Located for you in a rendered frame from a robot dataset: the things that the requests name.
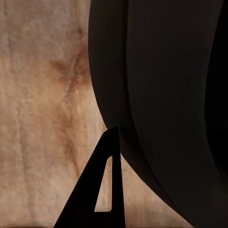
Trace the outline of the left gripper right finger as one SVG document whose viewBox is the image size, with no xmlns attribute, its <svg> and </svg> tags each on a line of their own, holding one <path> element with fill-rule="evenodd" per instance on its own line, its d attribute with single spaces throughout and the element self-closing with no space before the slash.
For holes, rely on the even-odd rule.
<svg viewBox="0 0 228 228">
<path fill-rule="evenodd" d="M 228 130 L 211 126 L 207 141 L 210 149 L 228 175 Z"/>
</svg>

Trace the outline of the cauldron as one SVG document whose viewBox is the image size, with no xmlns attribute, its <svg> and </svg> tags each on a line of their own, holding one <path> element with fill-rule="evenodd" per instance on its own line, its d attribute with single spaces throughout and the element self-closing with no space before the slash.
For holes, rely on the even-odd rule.
<svg viewBox="0 0 228 228">
<path fill-rule="evenodd" d="M 228 0 L 91 0 L 88 59 L 107 129 L 144 183 L 194 228 L 228 228 Z"/>
</svg>

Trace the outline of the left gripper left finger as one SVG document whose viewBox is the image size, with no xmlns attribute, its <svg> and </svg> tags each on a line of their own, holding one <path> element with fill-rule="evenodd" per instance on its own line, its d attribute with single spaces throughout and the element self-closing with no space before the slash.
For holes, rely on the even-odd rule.
<svg viewBox="0 0 228 228">
<path fill-rule="evenodd" d="M 119 127 L 106 130 L 90 156 L 54 228 L 125 228 Z M 107 159 L 112 156 L 109 212 L 95 212 Z"/>
</svg>

